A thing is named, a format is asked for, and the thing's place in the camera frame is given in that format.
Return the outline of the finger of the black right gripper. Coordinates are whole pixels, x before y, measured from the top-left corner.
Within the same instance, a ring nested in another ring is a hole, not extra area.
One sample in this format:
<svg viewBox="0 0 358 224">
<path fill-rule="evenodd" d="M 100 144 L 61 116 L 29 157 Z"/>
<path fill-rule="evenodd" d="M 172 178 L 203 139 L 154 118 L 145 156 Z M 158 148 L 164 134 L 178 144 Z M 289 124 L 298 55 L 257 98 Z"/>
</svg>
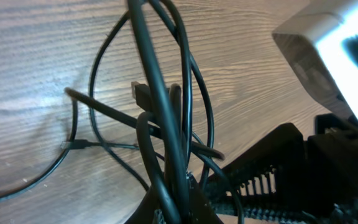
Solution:
<svg viewBox="0 0 358 224">
<path fill-rule="evenodd" d="M 301 215 L 306 212 L 306 158 L 303 135 L 292 123 L 277 126 L 223 167 L 236 190 L 248 185 L 261 193 L 241 195 L 246 215 Z"/>
</svg>

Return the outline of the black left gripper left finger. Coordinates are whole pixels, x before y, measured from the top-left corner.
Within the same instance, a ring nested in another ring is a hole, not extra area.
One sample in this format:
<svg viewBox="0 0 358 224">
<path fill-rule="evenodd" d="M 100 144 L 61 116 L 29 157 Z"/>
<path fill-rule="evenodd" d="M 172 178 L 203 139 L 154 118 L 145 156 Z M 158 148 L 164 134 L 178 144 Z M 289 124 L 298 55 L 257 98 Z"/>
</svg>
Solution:
<svg viewBox="0 0 358 224">
<path fill-rule="evenodd" d="M 150 187 L 135 212 L 125 224 L 158 224 L 165 223 L 159 201 L 153 187 Z"/>
</svg>

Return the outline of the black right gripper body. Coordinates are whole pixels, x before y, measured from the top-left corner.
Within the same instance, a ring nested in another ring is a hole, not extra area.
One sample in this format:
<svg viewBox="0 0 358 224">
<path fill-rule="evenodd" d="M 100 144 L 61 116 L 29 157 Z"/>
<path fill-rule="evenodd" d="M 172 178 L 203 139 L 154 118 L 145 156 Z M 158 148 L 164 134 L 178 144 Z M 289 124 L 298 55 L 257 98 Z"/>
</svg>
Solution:
<svg viewBox="0 0 358 224">
<path fill-rule="evenodd" d="M 307 140 L 310 202 L 318 223 L 358 223 L 358 123 L 317 115 Z"/>
</svg>

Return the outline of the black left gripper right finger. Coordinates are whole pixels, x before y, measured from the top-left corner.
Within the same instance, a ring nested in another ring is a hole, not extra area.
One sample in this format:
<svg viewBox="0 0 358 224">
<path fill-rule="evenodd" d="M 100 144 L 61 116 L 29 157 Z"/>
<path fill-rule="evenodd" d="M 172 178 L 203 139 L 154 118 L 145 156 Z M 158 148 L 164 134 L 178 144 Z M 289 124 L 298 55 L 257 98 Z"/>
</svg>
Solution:
<svg viewBox="0 0 358 224">
<path fill-rule="evenodd" d="M 199 188 L 191 172 L 186 173 L 189 182 L 190 223 L 191 224 L 223 224 L 215 214 L 209 200 Z"/>
</svg>

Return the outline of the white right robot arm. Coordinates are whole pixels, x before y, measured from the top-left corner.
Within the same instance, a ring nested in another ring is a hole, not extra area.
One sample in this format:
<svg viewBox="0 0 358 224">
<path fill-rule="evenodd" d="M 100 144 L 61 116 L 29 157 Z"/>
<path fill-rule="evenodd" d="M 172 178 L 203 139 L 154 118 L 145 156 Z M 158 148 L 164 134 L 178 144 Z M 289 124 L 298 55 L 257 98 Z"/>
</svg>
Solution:
<svg viewBox="0 0 358 224">
<path fill-rule="evenodd" d="M 209 177 L 219 214 L 279 223 L 358 223 L 358 1 L 313 1 L 272 37 L 307 93 L 328 112 L 304 138 L 269 132 Z"/>
</svg>

